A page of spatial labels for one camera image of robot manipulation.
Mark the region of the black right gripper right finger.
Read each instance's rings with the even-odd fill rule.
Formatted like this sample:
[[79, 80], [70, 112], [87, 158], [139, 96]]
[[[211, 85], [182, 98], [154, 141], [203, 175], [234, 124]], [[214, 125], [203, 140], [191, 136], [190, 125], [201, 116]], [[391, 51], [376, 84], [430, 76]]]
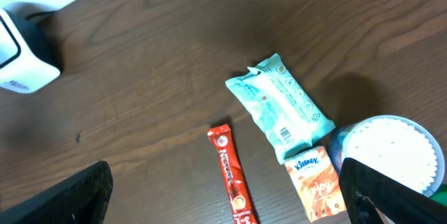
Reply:
[[339, 186], [352, 223], [445, 223], [446, 207], [363, 163], [346, 158]]

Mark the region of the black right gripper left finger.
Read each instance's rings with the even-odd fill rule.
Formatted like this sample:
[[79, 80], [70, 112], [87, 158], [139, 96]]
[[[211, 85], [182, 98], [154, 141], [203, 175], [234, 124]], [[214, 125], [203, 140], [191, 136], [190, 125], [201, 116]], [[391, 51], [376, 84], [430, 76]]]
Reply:
[[2, 223], [102, 224], [113, 189], [110, 166], [101, 160], [28, 200], [1, 212]]

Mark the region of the green lid jar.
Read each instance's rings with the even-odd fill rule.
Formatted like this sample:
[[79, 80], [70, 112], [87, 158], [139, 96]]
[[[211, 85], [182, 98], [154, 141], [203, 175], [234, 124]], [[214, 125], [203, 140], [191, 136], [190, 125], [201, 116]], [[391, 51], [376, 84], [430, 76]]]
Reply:
[[439, 204], [443, 206], [447, 206], [447, 185], [442, 184], [438, 188], [438, 190], [430, 197], [435, 202], [438, 202]]

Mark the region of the white blue label jar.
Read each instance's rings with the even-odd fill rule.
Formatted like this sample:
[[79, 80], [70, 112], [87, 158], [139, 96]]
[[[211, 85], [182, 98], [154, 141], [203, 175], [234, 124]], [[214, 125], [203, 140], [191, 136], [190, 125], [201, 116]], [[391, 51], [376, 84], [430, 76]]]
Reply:
[[338, 172], [345, 158], [353, 158], [426, 197], [434, 195], [444, 180], [446, 164], [439, 143], [404, 117], [379, 115], [340, 128], [328, 153]]

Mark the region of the orange Kleenex tissue pack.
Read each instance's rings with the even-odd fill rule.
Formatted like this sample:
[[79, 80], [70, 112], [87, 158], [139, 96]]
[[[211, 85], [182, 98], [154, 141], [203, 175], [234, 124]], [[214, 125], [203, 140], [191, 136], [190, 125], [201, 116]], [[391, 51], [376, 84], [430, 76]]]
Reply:
[[346, 211], [339, 177], [325, 147], [297, 154], [285, 167], [310, 222]]

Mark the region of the mint green wipes pack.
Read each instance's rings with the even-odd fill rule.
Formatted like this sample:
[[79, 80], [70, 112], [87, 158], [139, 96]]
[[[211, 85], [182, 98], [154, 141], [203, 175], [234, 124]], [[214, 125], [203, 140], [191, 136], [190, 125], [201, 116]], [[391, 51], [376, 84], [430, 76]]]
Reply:
[[279, 54], [225, 81], [274, 148], [280, 164], [335, 129], [285, 67]]

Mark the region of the red snack bar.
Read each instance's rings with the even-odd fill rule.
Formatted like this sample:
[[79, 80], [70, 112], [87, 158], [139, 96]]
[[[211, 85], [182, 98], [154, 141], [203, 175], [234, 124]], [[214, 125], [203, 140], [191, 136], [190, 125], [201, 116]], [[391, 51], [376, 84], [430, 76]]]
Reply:
[[230, 126], [224, 124], [207, 132], [219, 155], [230, 209], [235, 224], [258, 224], [245, 183], [244, 172], [237, 156]]

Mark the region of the white barcode scanner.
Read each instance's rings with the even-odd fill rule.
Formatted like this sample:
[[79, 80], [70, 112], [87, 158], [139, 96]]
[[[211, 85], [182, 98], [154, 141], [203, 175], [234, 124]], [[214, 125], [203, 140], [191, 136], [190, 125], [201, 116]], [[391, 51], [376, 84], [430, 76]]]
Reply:
[[32, 94], [61, 75], [49, 40], [35, 22], [1, 9], [1, 88]]

